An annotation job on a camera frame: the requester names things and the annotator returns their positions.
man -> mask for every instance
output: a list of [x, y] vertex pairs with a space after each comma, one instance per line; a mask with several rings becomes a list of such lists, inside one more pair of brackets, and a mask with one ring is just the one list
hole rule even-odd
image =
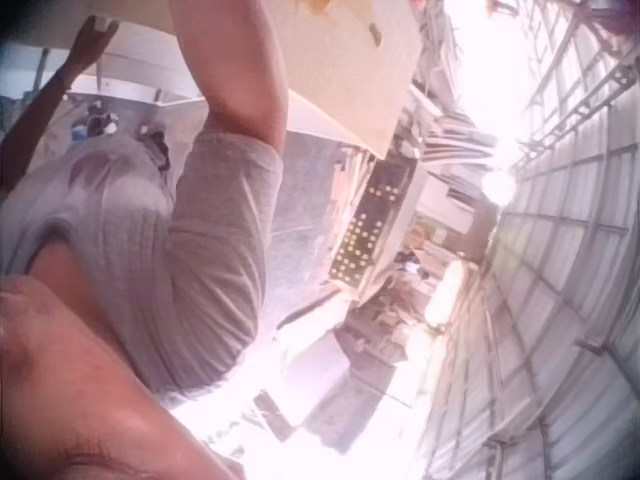
[[25, 176], [66, 89], [116, 26], [83, 26], [0, 147], [0, 276], [30, 277], [5, 280], [0, 297], [3, 441], [38, 478], [97, 478], [82, 469], [97, 459], [126, 470], [133, 457], [156, 462], [140, 466], [151, 478], [227, 478], [191, 474], [211, 460], [144, 387], [164, 406], [206, 393], [256, 335], [288, 93], [260, 0], [170, 6], [211, 110], [175, 205], [145, 161], [154, 153], [120, 135]]
[[211, 115], [175, 205], [154, 152], [87, 139], [24, 176], [64, 92], [116, 27], [94, 20], [0, 150], [0, 275], [30, 274], [165, 404], [209, 391], [258, 329], [287, 117], [282, 61], [259, 0], [170, 2]]

wall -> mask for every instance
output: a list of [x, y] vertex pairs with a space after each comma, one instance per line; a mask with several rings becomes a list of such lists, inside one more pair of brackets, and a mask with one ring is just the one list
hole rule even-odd
[[473, 211], [447, 197], [449, 185], [429, 175], [417, 211], [432, 217], [460, 233], [466, 233], [473, 222]]

sunlight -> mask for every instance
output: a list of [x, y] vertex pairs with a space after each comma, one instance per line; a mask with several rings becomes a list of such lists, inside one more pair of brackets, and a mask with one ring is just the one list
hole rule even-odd
[[[489, 17], [483, 0], [445, 0], [459, 47], [459, 105], [476, 126], [512, 144], [527, 138], [521, 113], [533, 90], [517, 19]], [[497, 159], [501, 166], [518, 159]]]

hand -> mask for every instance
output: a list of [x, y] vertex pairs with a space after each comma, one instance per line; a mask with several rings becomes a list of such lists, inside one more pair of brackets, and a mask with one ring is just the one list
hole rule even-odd
[[65, 74], [64, 79], [72, 82], [75, 77], [96, 63], [107, 49], [119, 26], [118, 22], [111, 22], [105, 32], [100, 32], [96, 30], [96, 17], [87, 18], [76, 36], [69, 57], [61, 68], [61, 72]]

beam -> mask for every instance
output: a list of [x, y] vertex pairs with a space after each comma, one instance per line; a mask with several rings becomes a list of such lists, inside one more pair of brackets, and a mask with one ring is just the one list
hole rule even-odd
[[549, 83], [549, 80], [551, 80], [551, 76], [560, 65], [560, 62], [562, 61], [562, 57], [564, 57], [564, 54], [567, 51], [567, 47], [571, 43], [571, 38], [573, 37], [573, 34], [575, 33], [575, 31], [578, 29], [579, 25], [580, 25], [579, 16], [576, 12], [574, 12], [573, 15], [571, 16], [571, 20], [569, 21], [569, 25], [567, 26], [567, 31], [564, 32], [564, 36], [562, 37], [562, 40], [560, 41], [558, 48], [556, 49], [555, 52], [553, 52], [553, 58], [551, 59], [551, 63], [549, 64], [549, 67], [547, 67], [546, 72], [540, 79], [538, 86], [533, 91], [533, 95], [531, 95], [531, 98], [527, 103], [525, 110], [531, 107], [535, 103], [538, 95], [544, 92], [544, 89], [547, 88], [547, 84]]

